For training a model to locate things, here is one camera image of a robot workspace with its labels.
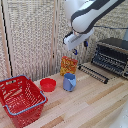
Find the basket handle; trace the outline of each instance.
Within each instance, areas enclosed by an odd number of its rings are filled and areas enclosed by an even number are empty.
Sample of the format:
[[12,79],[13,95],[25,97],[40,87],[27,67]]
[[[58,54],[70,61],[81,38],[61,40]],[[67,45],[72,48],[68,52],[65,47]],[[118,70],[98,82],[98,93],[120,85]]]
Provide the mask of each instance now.
[[21,113],[23,113],[23,112],[26,112],[26,111],[28,111],[28,110],[30,110],[30,109],[32,109],[32,108],[34,108],[34,107],[36,107],[36,106],[38,106],[38,105],[40,105],[40,104],[45,103],[46,100],[47,100],[47,98],[46,98],[46,96],[42,93],[42,91],[40,91],[40,93],[41,93],[42,96],[45,98],[44,101],[42,101],[42,102],[40,102],[40,103],[38,103],[38,104],[35,104],[35,105],[33,105],[33,106],[29,107],[29,108],[26,108],[26,109],[24,109],[24,110],[22,110],[22,111],[20,111],[20,112],[18,112],[18,113],[12,113],[12,112],[9,110],[8,105],[5,105],[5,106],[3,106],[3,107],[6,107],[6,108],[7,108],[7,110],[8,110],[8,112],[9,112],[10,115],[12,115],[12,116],[17,116],[17,115],[19,115],[19,114],[21,114]]
[[14,78],[17,78],[17,77],[20,77],[20,76],[25,76],[25,75],[19,75],[19,76],[15,76],[15,77],[11,77],[11,78],[8,78],[8,79],[5,79],[5,80],[1,80],[0,82],[4,82],[4,81],[7,81],[7,80],[12,80]]

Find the wooden countertop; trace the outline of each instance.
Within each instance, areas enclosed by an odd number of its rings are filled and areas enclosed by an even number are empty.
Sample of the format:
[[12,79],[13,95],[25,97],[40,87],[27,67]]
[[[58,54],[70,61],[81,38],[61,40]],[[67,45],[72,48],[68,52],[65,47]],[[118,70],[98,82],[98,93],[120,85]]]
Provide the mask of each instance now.
[[[25,128],[109,128],[128,100],[128,81],[113,77],[108,84],[77,70],[73,92],[63,89],[63,76],[55,74],[53,92],[46,93],[41,117]],[[40,81],[35,84],[40,88]],[[0,104],[0,128],[15,128]]]

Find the wicker backdrop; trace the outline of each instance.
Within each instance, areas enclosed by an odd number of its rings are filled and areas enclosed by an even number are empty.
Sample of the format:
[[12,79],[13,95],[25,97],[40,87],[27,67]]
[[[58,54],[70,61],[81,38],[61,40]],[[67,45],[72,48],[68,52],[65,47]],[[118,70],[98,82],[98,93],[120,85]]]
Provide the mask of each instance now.
[[[3,0],[13,76],[24,74],[33,81],[47,77],[60,71],[62,56],[77,59],[78,64],[85,63],[91,61],[96,41],[109,37],[123,39],[126,30],[95,28],[87,50],[81,43],[76,47],[77,56],[65,51],[63,38],[70,30],[63,5],[64,0]],[[127,27],[128,0],[100,19],[96,25]],[[7,66],[1,40],[0,45],[0,71],[3,79],[7,76]]]
[[0,80],[4,80],[10,77],[11,77],[11,69],[9,62],[9,54],[7,49],[2,6],[0,6]]

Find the red plastic basket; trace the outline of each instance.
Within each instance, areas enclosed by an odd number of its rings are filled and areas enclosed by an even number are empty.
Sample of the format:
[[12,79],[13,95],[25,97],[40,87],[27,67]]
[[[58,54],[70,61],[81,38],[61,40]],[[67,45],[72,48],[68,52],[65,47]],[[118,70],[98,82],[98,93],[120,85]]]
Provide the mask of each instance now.
[[48,101],[42,91],[26,76],[0,81],[0,101],[17,128],[39,119]]

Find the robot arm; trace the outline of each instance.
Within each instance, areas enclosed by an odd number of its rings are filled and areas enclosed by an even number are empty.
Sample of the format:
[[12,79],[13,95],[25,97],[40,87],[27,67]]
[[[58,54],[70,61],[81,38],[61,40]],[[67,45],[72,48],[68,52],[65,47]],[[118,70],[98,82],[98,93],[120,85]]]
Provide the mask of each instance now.
[[64,10],[73,33],[64,38],[66,50],[72,50],[89,38],[94,24],[125,0],[66,0]]

